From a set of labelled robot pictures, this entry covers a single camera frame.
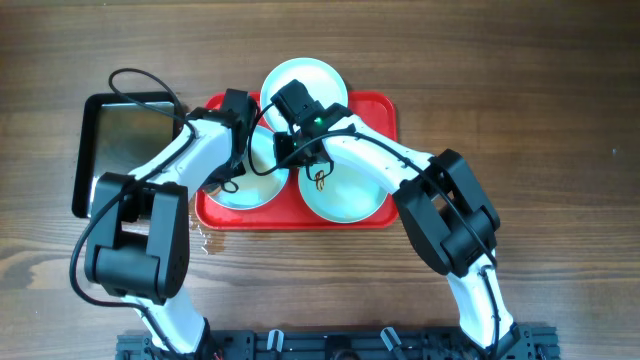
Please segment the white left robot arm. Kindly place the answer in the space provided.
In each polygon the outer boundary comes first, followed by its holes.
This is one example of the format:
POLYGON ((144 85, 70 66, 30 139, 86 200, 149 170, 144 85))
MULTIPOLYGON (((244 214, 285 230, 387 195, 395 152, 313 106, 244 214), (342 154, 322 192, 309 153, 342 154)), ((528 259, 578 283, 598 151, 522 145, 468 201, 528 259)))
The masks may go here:
POLYGON ((258 113, 253 99, 197 108, 149 163, 127 175, 107 172, 97 182, 90 223, 71 256, 70 282, 92 305, 135 310, 151 335, 143 350, 148 356, 221 356, 208 320, 183 287, 188 204, 201 188, 235 176, 258 113))

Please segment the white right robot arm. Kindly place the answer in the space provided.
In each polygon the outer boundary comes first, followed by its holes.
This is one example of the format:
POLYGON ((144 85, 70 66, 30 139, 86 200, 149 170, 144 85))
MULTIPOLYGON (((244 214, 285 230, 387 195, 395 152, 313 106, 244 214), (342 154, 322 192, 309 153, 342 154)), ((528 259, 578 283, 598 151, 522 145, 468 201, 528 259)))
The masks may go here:
POLYGON ((493 358, 514 323, 498 285, 497 211, 464 158, 405 147, 369 127, 340 104, 276 106, 294 132, 282 163, 324 157, 375 181, 393 198, 418 256, 445 276, 460 328, 493 358))

